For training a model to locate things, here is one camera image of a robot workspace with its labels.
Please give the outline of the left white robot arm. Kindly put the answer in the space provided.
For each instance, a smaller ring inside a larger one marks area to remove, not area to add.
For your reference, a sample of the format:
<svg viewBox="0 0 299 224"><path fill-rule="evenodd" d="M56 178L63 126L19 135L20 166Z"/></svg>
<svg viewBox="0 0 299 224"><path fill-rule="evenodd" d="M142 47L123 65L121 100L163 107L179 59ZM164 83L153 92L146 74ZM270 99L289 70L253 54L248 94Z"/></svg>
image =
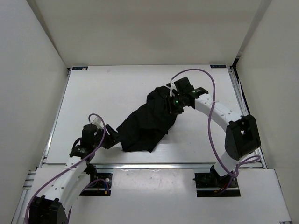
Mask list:
<svg viewBox="0 0 299 224"><path fill-rule="evenodd" d="M63 171L33 194L25 211L25 223L69 223L75 201L89 187L102 186L103 195L110 195L110 179L97 173L91 159L98 148L109 149L119 142L120 135L110 125L84 125L81 137L73 143Z"/></svg>

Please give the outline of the black pleated skirt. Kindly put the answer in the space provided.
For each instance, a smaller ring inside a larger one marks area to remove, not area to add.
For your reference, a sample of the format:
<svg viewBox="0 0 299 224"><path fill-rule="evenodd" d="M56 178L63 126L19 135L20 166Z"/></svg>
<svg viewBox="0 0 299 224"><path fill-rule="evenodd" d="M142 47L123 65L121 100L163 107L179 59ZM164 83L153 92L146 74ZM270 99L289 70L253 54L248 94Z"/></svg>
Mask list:
<svg viewBox="0 0 299 224"><path fill-rule="evenodd" d="M146 103L133 111L118 127L124 152L152 152L168 134L177 116L166 110L164 97L169 95L166 86L157 87L147 95Z"/></svg>

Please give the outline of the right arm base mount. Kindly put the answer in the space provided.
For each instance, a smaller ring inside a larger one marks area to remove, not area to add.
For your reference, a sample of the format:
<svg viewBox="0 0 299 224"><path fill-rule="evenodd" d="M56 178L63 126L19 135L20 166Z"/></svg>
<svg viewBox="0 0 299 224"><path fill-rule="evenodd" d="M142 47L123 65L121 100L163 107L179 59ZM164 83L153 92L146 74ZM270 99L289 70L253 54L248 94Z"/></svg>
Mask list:
<svg viewBox="0 0 299 224"><path fill-rule="evenodd" d="M195 168L194 178L197 198L241 197L236 177L216 177L208 168Z"/></svg>

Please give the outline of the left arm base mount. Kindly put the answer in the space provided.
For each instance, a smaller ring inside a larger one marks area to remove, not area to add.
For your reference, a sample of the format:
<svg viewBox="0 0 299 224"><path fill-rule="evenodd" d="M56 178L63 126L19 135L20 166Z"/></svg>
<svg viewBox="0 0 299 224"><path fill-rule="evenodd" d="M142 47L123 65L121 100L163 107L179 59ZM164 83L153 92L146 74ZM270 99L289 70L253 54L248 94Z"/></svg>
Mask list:
<svg viewBox="0 0 299 224"><path fill-rule="evenodd" d="M80 193L81 196L111 196L113 173L98 170L95 165L89 164L86 168L90 176L90 183Z"/></svg>

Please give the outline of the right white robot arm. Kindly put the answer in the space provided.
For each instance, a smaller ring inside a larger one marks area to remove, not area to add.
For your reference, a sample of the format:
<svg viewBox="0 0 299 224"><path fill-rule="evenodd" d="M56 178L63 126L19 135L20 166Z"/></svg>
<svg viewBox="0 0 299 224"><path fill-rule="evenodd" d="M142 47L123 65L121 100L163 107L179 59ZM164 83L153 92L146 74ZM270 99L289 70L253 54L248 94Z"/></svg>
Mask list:
<svg viewBox="0 0 299 224"><path fill-rule="evenodd" d="M195 89L187 77L166 85L170 93L166 96L166 107L169 113L182 114L184 107L205 114L208 121L214 121L225 132L225 152L217 157L217 162L210 169L210 182L221 186L227 180L227 175L241 160L261 146L256 119L252 115L243 116L228 109L202 87Z"/></svg>

